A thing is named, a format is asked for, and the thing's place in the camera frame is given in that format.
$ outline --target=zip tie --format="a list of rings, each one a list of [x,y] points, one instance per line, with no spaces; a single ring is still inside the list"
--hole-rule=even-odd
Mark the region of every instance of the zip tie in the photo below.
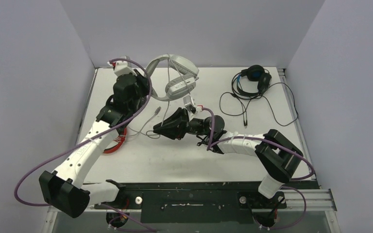
[[[84,139],[90,140],[91,142],[95,143],[97,145],[97,147],[99,147],[99,143],[97,141],[95,141],[94,139],[92,139],[91,137],[86,137]]]
[[[245,137],[246,137],[246,136],[247,136],[247,135],[244,134],[244,137],[242,138],[242,144],[241,144],[242,147],[244,147],[244,142],[245,142]]]
[[[232,150],[236,153],[237,151],[236,151],[235,148],[234,148],[234,144],[232,144],[233,141],[234,141],[234,137],[235,137],[235,134],[232,135],[232,137],[231,137],[231,142],[230,142],[229,144],[231,145]]]

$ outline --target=white table surface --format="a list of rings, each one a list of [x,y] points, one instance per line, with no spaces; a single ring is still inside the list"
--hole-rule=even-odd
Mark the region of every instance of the white table surface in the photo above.
[[[287,127],[279,126],[273,119],[271,110],[265,99],[253,100],[248,108],[248,127],[243,126],[242,116],[226,116],[219,109],[219,98],[223,92],[231,91],[231,79],[244,67],[206,67],[200,68],[197,87],[191,92],[196,104],[210,108],[216,115],[225,120],[227,131],[260,134],[269,129],[279,130],[294,145],[302,149],[300,137],[294,124]],[[275,67],[266,67],[272,75],[271,84],[280,82]],[[171,79],[178,77],[175,70],[170,69]],[[85,114],[80,140],[90,129],[99,110],[106,99],[113,93],[112,86],[116,81],[112,69],[100,68],[96,75]],[[168,82],[167,69],[157,68],[152,76],[155,90],[161,96]],[[246,79],[241,80],[244,90],[254,92],[256,83]],[[281,124],[292,121],[284,87],[275,85],[265,96],[270,100],[277,120]],[[151,130],[153,125],[160,123],[164,115],[166,102],[151,98],[145,110],[138,115],[130,127],[139,130],[149,119],[158,106],[161,112],[143,130]],[[237,114],[242,112],[239,102],[229,94],[222,99],[223,110]],[[182,99],[171,101],[167,117],[172,115],[178,107],[183,107]],[[202,112],[198,118],[206,118],[209,113]],[[194,135],[185,135],[182,140],[170,140],[165,137],[153,140],[144,135],[129,139],[114,153],[101,155],[86,177],[86,182],[102,182],[112,179],[120,183],[147,182],[233,182],[233,181],[261,181],[267,174],[257,157],[241,154],[216,154],[206,151],[204,145],[197,147],[199,141]],[[300,177],[309,173],[308,167],[301,162],[293,177]]]

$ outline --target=headphone cable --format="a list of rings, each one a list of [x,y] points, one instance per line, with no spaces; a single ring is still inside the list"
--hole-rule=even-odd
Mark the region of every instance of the headphone cable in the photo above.
[[[238,91],[236,91],[236,90],[234,89],[234,83],[235,83],[235,81],[237,81],[237,85],[239,85],[240,88],[242,89],[242,85],[241,85],[241,83],[239,82],[240,75],[241,75],[241,72],[240,72],[240,73],[237,73],[237,74],[232,78],[232,80],[231,80],[231,89],[232,89],[232,92],[228,92],[228,91],[227,91],[227,92],[224,92],[224,93],[220,96],[219,106],[220,106],[220,110],[221,110],[222,113],[224,113],[224,114],[227,115],[227,116],[232,116],[232,117],[237,117],[237,116],[242,115],[242,117],[243,117],[244,127],[247,128],[247,126],[248,126],[248,113],[247,113],[247,109],[248,109],[248,106],[249,106],[250,102],[251,102],[252,100],[257,100],[257,99],[260,99],[260,98],[264,98],[264,99],[267,100],[267,103],[268,103],[268,105],[269,105],[269,107],[270,107],[270,109],[271,109],[271,112],[272,112],[272,116],[274,117],[274,120],[275,120],[275,122],[276,122],[278,125],[280,125],[280,126],[282,126],[282,127],[285,127],[285,126],[288,126],[288,125],[292,124],[292,123],[295,122],[296,120],[298,120],[299,114],[298,114],[297,108],[296,108],[296,106],[295,106],[295,97],[294,97],[294,93],[292,92],[291,88],[290,88],[286,83],[279,82],[279,83],[274,83],[274,84],[272,84],[271,86],[269,86],[269,88],[271,88],[271,87],[274,86],[274,85],[277,85],[277,84],[283,84],[283,85],[285,85],[285,86],[289,89],[289,91],[291,92],[291,95],[292,95],[292,101],[293,101],[293,104],[294,104],[294,110],[295,110],[295,113],[296,113],[296,117],[295,117],[295,119],[294,119],[293,121],[291,121],[290,123],[284,125],[284,124],[281,124],[281,123],[279,123],[279,122],[277,121],[277,119],[276,119],[276,117],[275,117],[274,110],[272,109],[272,106],[271,106],[270,101],[269,101],[269,100],[267,99],[267,97],[265,97],[263,94],[257,94],[257,95],[255,95],[255,96],[248,97],[248,98],[245,98],[245,97],[242,97],[242,96],[239,95]],[[226,112],[224,112],[224,111],[222,110],[222,107],[221,107],[221,100],[222,100],[222,97],[223,97],[225,94],[227,94],[227,93],[229,93],[232,97],[234,97],[235,99],[237,99],[237,100],[239,101],[239,103],[241,104],[242,113],[240,113],[240,114],[229,114],[229,113],[226,113]],[[248,100],[248,102],[247,102],[247,104],[245,105],[241,100]]]

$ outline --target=screw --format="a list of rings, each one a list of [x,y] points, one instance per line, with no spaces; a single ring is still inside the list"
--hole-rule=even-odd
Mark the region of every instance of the screw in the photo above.
[[[241,203],[241,204],[247,203],[247,198],[246,197],[240,197],[239,198],[239,203]]]

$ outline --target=black headphones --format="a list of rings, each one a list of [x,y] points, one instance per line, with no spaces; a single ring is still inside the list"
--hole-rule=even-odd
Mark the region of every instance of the black headphones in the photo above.
[[[246,92],[242,90],[241,83],[239,83],[240,78],[247,77],[251,82],[258,82],[258,92]],[[269,88],[271,83],[270,73],[266,73],[265,69],[260,65],[253,65],[248,69],[243,69],[240,74],[238,74],[234,79],[232,79],[232,91],[240,96],[255,98],[263,95]]]

